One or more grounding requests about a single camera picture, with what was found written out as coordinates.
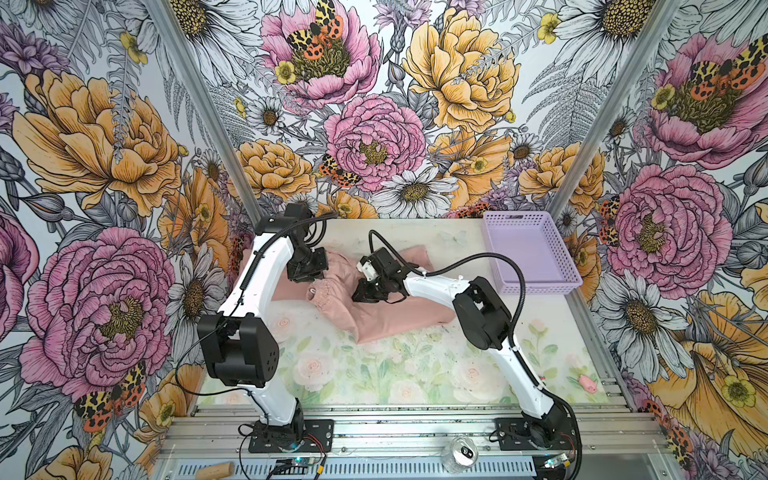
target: purple plastic basket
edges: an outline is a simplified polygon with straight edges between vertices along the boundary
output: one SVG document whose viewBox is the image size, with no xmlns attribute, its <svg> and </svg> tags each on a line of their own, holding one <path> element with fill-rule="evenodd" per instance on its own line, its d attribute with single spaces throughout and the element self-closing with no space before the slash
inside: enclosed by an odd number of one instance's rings
<svg viewBox="0 0 768 480">
<path fill-rule="evenodd" d="M 483 237 L 491 252 L 513 259 L 525 276 L 526 294 L 561 294 L 582 284 L 571 255 L 547 212 L 485 212 Z M 520 293 L 517 274 L 507 263 L 491 260 L 499 293 Z"/>
</svg>

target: table surface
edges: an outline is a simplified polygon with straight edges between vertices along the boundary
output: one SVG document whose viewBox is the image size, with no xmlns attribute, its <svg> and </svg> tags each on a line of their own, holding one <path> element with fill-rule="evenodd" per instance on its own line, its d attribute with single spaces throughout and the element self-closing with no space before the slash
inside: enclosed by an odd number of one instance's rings
<svg viewBox="0 0 768 480">
<path fill-rule="evenodd" d="M 368 253 L 368 230 L 375 229 L 399 250 L 426 245 L 432 264 L 442 268 L 485 251 L 482 221 L 330 220 L 321 246 L 361 257 Z M 466 263 L 449 274 L 459 275 L 484 276 L 493 283 L 487 259 Z M 514 310 L 516 295 L 502 299 Z M 272 302 L 264 320 L 280 344 L 278 373 L 305 406 L 517 402 L 493 358 L 467 342 L 456 319 L 360 345 L 309 302 Z M 564 296 L 528 295 L 515 332 L 551 391 L 571 403 L 608 402 Z M 593 393 L 582 386 L 588 379 L 597 386 Z M 207 378 L 203 392 L 222 387 L 218 380 Z M 248 400 L 231 392 L 200 397 L 198 402 L 233 403 Z"/>
</svg>

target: black cable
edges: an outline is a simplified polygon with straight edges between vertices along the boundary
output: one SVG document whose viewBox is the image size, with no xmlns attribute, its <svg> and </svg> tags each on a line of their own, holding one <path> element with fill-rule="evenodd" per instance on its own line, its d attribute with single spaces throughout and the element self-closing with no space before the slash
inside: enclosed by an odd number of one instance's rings
<svg viewBox="0 0 768 480">
<path fill-rule="evenodd" d="M 253 262 L 251 262 L 250 266 L 248 267 L 248 271 L 245 273 L 245 276 L 243 276 L 243 281 L 240 282 L 240 289 L 245 290 L 248 288 L 248 284 L 250 283 L 250 279 L 253 278 L 253 275 L 256 273 L 256 267 L 259 265 L 259 261 L 264 256 L 265 252 L 272 246 L 273 243 L 277 242 L 280 238 L 285 237 L 291 230 L 299 227 L 303 227 L 304 225 L 310 225 L 312 223 L 317 222 L 324 222 L 326 220 L 329 220 L 331 218 L 336 218 L 339 216 L 338 212 L 331 212 L 329 214 L 321 215 L 320 217 L 312 217 L 312 218 L 306 218 L 304 220 L 299 220 L 296 223 L 292 223 L 289 226 L 283 228 L 282 230 L 278 231 L 272 237 L 269 238 L 266 242 L 264 242 L 264 245 L 261 246 L 259 251 L 257 251 L 254 256 Z"/>
<path fill-rule="evenodd" d="M 402 258 L 402 255 L 400 255 L 400 252 L 395 250 L 395 247 L 393 247 L 388 241 L 386 241 L 384 237 L 382 237 L 381 234 L 376 230 L 370 230 L 368 232 L 368 246 L 371 250 L 371 253 L 373 253 L 373 237 L 374 236 L 376 236 L 376 238 L 378 238 L 381 241 L 381 243 L 384 243 L 384 247 L 386 247 L 387 250 L 389 250 L 397 258 L 397 260 L 400 261 L 400 263 L 405 265 L 406 268 L 411 270 L 416 275 L 420 275 L 420 276 L 425 275 L 424 272 L 422 272 L 421 270 L 417 270 L 416 268 L 411 266 L 410 263 L 406 261 L 406 259 Z M 510 328 L 509 328 L 509 342 L 511 346 L 512 332 L 515 330 L 515 327 L 518 324 L 518 319 L 520 318 L 520 314 L 523 311 L 523 305 L 525 304 L 525 277 L 523 276 L 522 270 L 520 270 L 520 267 L 518 266 L 518 264 L 514 262 L 513 259 L 507 257 L 506 255 L 501 255 L 500 253 L 495 253 L 495 252 L 475 253 L 474 255 L 470 255 L 469 257 L 462 258 L 458 262 L 448 265 L 446 268 L 442 268 L 434 272 L 428 272 L 426 276 L 442 275 L 443 273 L 447 273 L 455 269 L 457 266 L 461 266 L 467 262 L 471 262 L 472 260 L 477 260 L 478 258 L 485 258 L 485 257 L 496 258 L 506 262 L 515 271 L 515 273 L 518 276 L 518 280 L 520 281 L 520 293 L 518 297 L 518 306 L 517 308 L 515 308 L 515 313 L 512 314 L 512 319 L 511 319 Z"/>
<path fill-rule="evenodd" d="M 574 480 L 576 478 L 576 475 L 578 475 L 579 471 L 581 470 L 581 457 L 582 457 L 582 452 L 584 448 L 584 446 L 581 444 L 581 433 L 579 432 L 579 429 L 578 429 L 578 421 L 576 420 L 576 414 L 574 413 L 573 407 L 571 407 L 571 405 L 568 402 L 561 399 L 554 393 L 550 392 L 547 389 L 542 389 L 541 393 L 544 393 L 546 396 L 551 398 L 555 403 L 563 406 L 568 411 L 568 414 L 571 416 L 573 433 L 574 433 L 574 437 L 576 438 L 576 453 L 574 458 L 574 469 L 573 469 L 573 472 L 571 472 L 571 476 L 568 477 L 568 480 Z"/>
<path fill-rule="evenodd" d="M 317 240 L 313 240 L 311 243 L 308 243 L 308 244 L 307 244 L 307 246 L 308 246 L 309 248 L 314 248 L 314 247 L 317 247 L 317 246 L 320 244 L 320 242 L 322 242 L 322 241 L 323 241 L 323 238 L 324 238 L 324 237 L 325 237 L 325 235 L 326 235 L 326 228 L 327 228 L 327 226 L 328 226 L 328 225 L 327 225 L 327 222 L 326 222 L 325 220 L 323 220 L 323 225 L 322 225 L 322 227 L 320 228 L 320 236 L 319 236 L 319 237 L 317 237 Z"/>
</svg>

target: daisy center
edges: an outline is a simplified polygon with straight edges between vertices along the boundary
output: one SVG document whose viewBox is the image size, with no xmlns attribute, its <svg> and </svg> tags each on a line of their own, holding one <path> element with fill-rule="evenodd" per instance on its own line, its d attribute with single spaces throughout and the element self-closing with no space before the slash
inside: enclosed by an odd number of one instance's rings
<svg viewBox="0 0 768 480">
<path fill-rule="evenodd" d="M 205 173 L 214 182 L 219 180 L 219 166 L 216 165 L 216 162 L 209 162 L 205 168 Z"/>
<path fill-rule="evenodd" d="M 515 160 L 526 158 L 529 154 L 531 154 L 531 147 L 528 145 L 520 145 L 512 151 L 512 156 Z"/>
<path fill-rule="evenodd" d="M 635 36 L 656 0 L 613 0 L 603 10 L 603 28 L 614 37 Z"/>
<path fill-rule="evenodd" d="M 189 318 L 196 318 L 203 309 L 203 282 L 198 279 L 192 280 L 187 286 L 187 292 L 184 294 L 184 313 Z"/>
<path fill-rule="evenodd" d="M 358 148 L 360 153 L 366 156 L 366 163 L 368 165 L 380 165 L 386 160 L 386 147 L 375 140 L 370 145 L 366 145 L 361 141 Z"/>
<path fill-rule="evenodd" d="M 690 96 L 692 87 L 693 82 L 687 81 L 675 91 L 669 102 L 670 115 L 676 115 L 682 121 L 694 124 L 700 134 L 725 125 L 742 91 L 726 88 L 710 95 L 706 100 L 698 101 Z"/>
<path fill-rule="evenodd" d="M 416 202 L 427 196 L 429 188 L 424 184 L 408 185 L 402 189 L 400 197 L 409 202 Z"/>
<path fill-rule="evenodd" d="M 653 221 L 653 214 L 643 217 L 643 226 L 637 235 L 637 242 L 645 253 L 656 253 L 664 246 L 664 225 Z"/>
<path fill-rule="evenodd" d="M 627 303 L 627 318 L 638 333 L 650 335 L 656 331 L 656 317 L 640 300 L 630 300 Z"/>
<path fill-rule="evenodd" d="M 205 10 L 200 7 L 198 0 L 170 0 L 170 6 L 187 37 L 194 37 L 205 30 Z"/>
<path fill-rule="evenodd" d="M 122 333 L 128 339 L 134 338 L 136 330 L 144 319 L 144 309 L 141 303 L 134 297 L 129 296 L 120 302 L 112 303 L 107 307 L 110 313 L 109 322 L 99 327 L 99 331 L 104 336 L 111 339 L 118 333 Z"/>
<path fill-rule="evenodd" d="M 613 125 L 611 125 L 611 129 L 608 131 L 612 137 L 620 137 L 624 130 L 627 129 L 627 124 L 624 123 L 623 120 L 616 120 Z"/>
<path fill-rule="evenodd" d="M 330 41 L 330 48 L 323 47 L 323 56 L 316 60 L 308 60 L 303 51 L 295 51 L 291 61 L 296 66 L 296 75 L 309 82 L 312 78 L 322 78 L 326 75 L 343 78 L 350 63 L 349 52 L 344 46 L 344 40 L 337 38 Z"/>
<path fill-rule="evenodd" d="M 339 211 L 339 217 L 347 218 L 352 213 L 352 207 L 349 204 L 340 204 L 336 209 Z"/>
<path fill-rule="evenodd" d="M 264 124 L 272 127 L 277 123 L 277 114 L 274 111 L 265 110 L 264 115 L 262 115 L 262 120 L 264 120 Z"/>
</svg>

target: pink garment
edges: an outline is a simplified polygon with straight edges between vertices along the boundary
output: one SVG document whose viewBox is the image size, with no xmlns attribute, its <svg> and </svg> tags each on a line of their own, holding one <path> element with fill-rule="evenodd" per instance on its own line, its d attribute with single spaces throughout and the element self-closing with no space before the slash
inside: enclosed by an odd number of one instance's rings
<svg viewBox="0 0 768 480">
<path fill-rule="evenodd" d="M 272 300 L 309 300 L 334 325 L 352 332 L 357 343 L 372 342 L 409 330 L 450 323 L 455 318 L 452 309 L 431 300 L 410 296 L 394 305 L 384 302 L 356 303 L 352 294 L 362 274 L 357 271 L 358 260 L 341 253 L 328 251 L 328 270 L 325 278 L 312 283 L 294 283 L 283 271 Z M 427 270 L 433 270 L 427 249 L 423 245 L 401 252 L 403 258 Z M 243 252 L 242 271 L 250 251 Z M 389 301 L 401 298 L 399 293 L 389 296 Z"/>
</svg>

